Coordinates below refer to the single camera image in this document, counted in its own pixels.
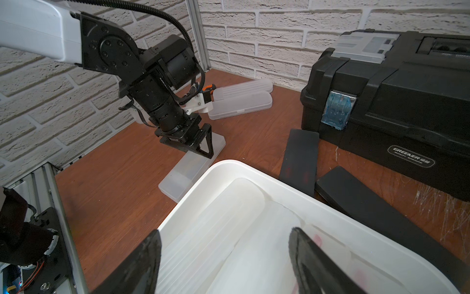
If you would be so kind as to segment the translucent pencil case with pencil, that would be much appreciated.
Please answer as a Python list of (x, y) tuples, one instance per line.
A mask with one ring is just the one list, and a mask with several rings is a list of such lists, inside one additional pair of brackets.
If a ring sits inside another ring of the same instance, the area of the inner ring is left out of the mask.
[(212, 134), (214, 156), (212, 159), (188, 151), (160, 182), (159, 189), (172, 201), (178, 203), (214, 163), (226, 145), (225, 137)]

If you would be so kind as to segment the ribbed translucent pencil case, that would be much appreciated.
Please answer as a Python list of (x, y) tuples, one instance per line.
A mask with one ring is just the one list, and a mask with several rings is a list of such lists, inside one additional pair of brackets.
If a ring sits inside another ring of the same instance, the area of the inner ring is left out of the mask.
[(238, 178), (173, 240), (162, 236), (156, 293), (206, 293), (265, 205), (261, 189)]
[(214, 101), (238, 98), (248, 94), (273, 91), (274, 85), (269, 79), (252, 80), (231, 86), (217, 88), (213, 92)]

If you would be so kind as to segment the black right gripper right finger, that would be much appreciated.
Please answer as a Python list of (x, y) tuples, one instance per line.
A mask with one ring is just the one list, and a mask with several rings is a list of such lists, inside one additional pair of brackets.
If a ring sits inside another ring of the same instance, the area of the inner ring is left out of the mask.
[(288, 247), (300, 294), (364, 293), (301, 228), (292, 229)]

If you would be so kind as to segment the small translucent pencil case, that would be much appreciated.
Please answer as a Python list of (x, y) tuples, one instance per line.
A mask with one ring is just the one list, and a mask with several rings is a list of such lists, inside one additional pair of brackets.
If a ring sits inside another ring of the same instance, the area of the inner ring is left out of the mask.
[(305, 225), (304, 232), (368, 294), (408, 294), (398, 280), (358, 256), (347, 245), (316, 226)]

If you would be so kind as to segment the smooth translucent pencil case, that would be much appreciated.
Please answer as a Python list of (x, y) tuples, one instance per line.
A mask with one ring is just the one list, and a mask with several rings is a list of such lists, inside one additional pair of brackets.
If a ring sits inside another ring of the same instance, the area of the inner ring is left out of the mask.
[(238, 98), (229, 98), (213, 102), (213, 109), (208, 112), (211, 120), (220, 120), (232, 116), (252, 113), (270, 109), (272, 97), (270, 93), (262, 91), (255, 94), (247, 94)]

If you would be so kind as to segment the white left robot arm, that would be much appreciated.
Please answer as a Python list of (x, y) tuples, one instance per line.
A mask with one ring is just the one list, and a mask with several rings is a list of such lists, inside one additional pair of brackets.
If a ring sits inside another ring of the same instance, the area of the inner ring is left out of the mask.
[(52, 1), (2, 1), (1, 45), (119, 77), (126, 109), (137, 111), (160, 141), (208, 159), (214, 155), (212, 128), (184, 110), (204, 87), (205, 73), (186, 29), (174, 17), (129, 1), (98, 6), (146, 13), (173, 24), (180, 35), (140, 49), (119, 25)]

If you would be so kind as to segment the wide translucent pencil case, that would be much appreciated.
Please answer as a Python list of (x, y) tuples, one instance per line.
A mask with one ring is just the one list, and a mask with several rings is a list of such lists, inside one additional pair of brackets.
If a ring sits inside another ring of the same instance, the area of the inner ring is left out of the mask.
[(296, 286), (289, 255), (292, 228), (300, 219), (268, 201), (227, 258), (209, 294), (291, 294)]

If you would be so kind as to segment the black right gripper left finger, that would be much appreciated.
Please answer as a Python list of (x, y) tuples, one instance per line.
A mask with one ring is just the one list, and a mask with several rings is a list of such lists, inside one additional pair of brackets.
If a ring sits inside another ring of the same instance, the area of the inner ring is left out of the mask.
[(153, 230), (131, 254), (93, 290), (94, 294), (154, 294), (162, 252), (160, 232)]

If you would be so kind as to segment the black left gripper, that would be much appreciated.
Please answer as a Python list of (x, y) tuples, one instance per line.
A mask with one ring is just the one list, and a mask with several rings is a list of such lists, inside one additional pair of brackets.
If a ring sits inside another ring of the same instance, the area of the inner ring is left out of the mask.
[(161, 129), (155, 131), (160, 138), (160, 143), (180, 151), (191, 151), (205, 158), (212, 159), (214, 146), (212, 142), (212, 127), (205, 123), (199, 126), (202, 118), (198, 113), (186, 116), (182, 125), (176, 126), (176, 130), (169, 133)]

